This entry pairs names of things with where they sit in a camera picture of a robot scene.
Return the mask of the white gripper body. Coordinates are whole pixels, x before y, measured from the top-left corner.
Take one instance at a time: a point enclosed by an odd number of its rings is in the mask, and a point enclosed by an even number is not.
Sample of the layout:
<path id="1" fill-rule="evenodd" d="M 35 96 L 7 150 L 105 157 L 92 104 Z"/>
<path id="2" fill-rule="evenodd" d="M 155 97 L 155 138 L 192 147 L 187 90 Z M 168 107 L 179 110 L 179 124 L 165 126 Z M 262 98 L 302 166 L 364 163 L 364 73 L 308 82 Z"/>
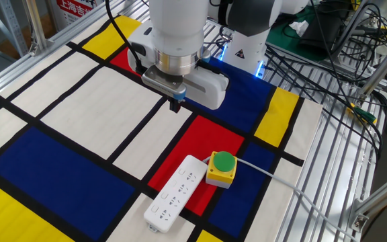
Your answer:
<path id="1" fill-rule="evenodd" d="M 190 99 L 211 110 L 218 109 L 224 101 L 229 78 L 208 63 L 210 52 L 202 48 L 197 54 L 197 62 L 186 75 L 170 75 L 160 70 L 162 60 L 182 61 L 180 57 L 165 56 L 154 49 L 153 27 L 150 21 L 141 24 L 128 38 L 142 66 L 146 69 L 141 75 L 142 82 L 159 93 L 184 102 Z"/>

